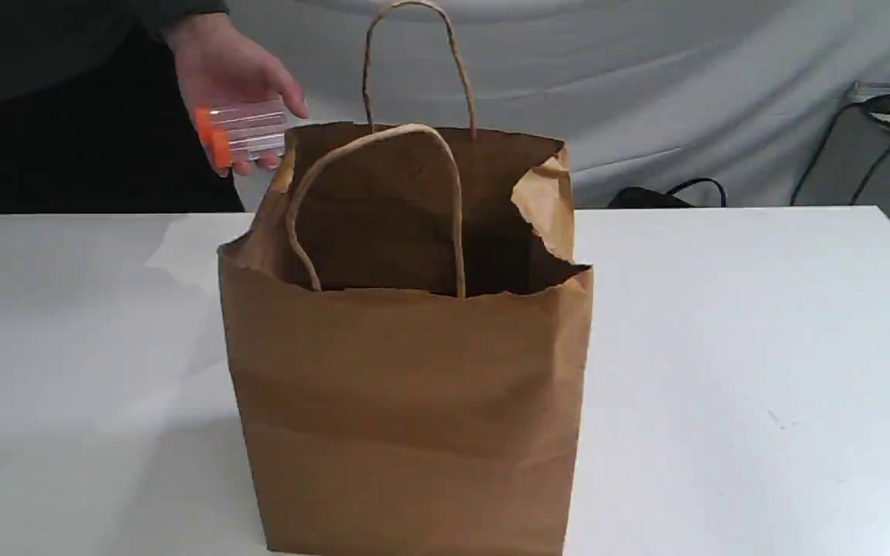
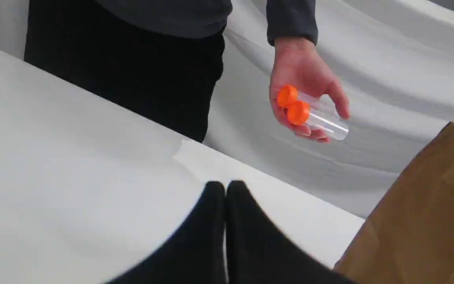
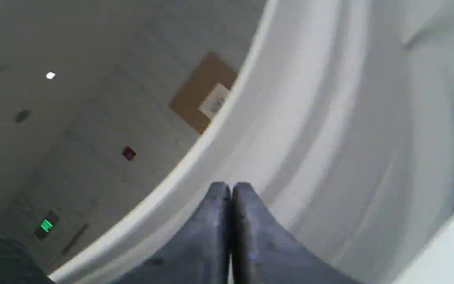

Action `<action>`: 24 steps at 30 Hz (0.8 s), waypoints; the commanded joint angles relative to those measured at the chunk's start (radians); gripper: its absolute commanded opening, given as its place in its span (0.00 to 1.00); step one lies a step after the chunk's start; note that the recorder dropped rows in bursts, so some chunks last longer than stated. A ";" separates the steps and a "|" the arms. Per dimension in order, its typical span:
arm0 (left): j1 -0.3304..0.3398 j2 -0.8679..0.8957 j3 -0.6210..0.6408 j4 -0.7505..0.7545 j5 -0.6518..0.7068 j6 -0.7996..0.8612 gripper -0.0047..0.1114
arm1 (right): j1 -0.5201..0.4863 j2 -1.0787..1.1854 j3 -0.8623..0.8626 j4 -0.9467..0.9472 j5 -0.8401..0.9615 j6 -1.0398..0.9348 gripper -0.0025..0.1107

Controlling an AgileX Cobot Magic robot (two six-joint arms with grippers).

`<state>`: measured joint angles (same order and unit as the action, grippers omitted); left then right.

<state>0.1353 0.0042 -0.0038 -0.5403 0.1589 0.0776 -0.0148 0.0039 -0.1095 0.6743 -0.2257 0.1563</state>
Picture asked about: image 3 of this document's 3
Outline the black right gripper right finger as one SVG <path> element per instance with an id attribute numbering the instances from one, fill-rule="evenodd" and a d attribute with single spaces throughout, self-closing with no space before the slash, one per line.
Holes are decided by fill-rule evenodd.
<path id="1" fill-rule="evenodd" d="M 308 251 L 270 213 L 250 183 L 232 197 L 235 284 L 354 284 L 355 280 Z"/>

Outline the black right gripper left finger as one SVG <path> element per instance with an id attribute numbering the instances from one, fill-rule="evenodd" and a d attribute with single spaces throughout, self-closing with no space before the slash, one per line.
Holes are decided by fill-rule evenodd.
<path id="1" fill-rule="evenodd" d="M 226 284 L 232 195 L 213 182 L 183 227 L 118 284 Z"/>

